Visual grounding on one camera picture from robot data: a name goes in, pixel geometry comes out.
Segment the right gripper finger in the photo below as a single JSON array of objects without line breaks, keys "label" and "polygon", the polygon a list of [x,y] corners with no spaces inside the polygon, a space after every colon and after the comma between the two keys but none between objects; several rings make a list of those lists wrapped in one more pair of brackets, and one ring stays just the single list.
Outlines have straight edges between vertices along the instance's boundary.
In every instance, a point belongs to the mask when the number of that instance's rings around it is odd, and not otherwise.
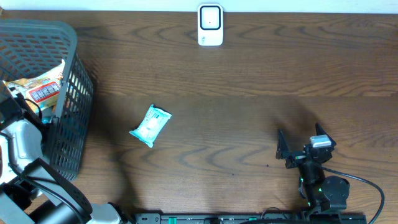
[{"label": "right gripper finger", "polygon": [[322,128],[320,123],[315,124],[315,130],[316,130],[317,136],[327,137],[328,140],[330,141],[330,145],[336,146],[336,141]]},{"label": "right gripper finger", "polygon": [[276,159],[286,159],[290,156],[289,147],[286,143],[282,130],[278,130],[278,140],[276,149]]}]

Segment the teal wet wipes pack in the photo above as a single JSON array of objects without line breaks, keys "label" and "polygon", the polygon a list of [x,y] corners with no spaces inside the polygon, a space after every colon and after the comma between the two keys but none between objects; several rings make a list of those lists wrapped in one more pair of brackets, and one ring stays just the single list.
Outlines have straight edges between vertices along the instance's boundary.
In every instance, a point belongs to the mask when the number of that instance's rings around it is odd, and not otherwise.
[{"label": "teal wet wipes pack", "polygon": [[154,141],[171,117],[172,114],[169,112],[151,105],[141,124],[136,129],[130,131],[129,134],[152,148]]}]

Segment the orange snack bag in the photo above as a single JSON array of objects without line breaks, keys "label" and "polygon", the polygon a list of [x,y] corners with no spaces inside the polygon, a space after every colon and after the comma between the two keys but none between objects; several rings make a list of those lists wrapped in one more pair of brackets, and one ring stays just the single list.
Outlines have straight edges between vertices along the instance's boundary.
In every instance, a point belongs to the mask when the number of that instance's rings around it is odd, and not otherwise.
[{"label": "orange snack bag", "polygon": [[36,103],[40,110],[43,111],[57,104],[64,67],[65,61],[61,60],[60,65],[40,76],[21,78],[11,82],[3,81],[3,84],[7,86],[10,92],[12,92],[12,88],[15,88],[14,91],[21,93],[25,99]]}]

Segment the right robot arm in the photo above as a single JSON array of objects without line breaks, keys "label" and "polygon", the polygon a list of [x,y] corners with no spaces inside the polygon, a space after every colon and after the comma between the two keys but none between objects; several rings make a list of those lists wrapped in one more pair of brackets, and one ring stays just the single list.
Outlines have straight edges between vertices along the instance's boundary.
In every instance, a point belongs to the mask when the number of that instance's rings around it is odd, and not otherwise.
[{"label": "right robot arm", "polygon": [[310,213],[340,212],[347,208],[349,182],[341,177],[326,176],[322,164],[332,158],[336,142],[320,124],[315,125],[316,135],[301,151],[290,151],[281,130],[278,131],[276,159],[285,160],[288,169],[297,168],[300,174],[300,190],[307,199]]}]

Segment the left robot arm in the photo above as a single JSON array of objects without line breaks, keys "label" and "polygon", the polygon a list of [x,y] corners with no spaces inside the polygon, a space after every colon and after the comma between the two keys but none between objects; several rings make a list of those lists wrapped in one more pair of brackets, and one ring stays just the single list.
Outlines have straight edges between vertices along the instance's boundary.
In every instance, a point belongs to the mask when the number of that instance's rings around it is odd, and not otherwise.
[{"label": "left robot arm", "polygon": [[113,203],[93,204],[42,159],[46,127],[21,98],[1,96],[4,223],[134,223]]}]

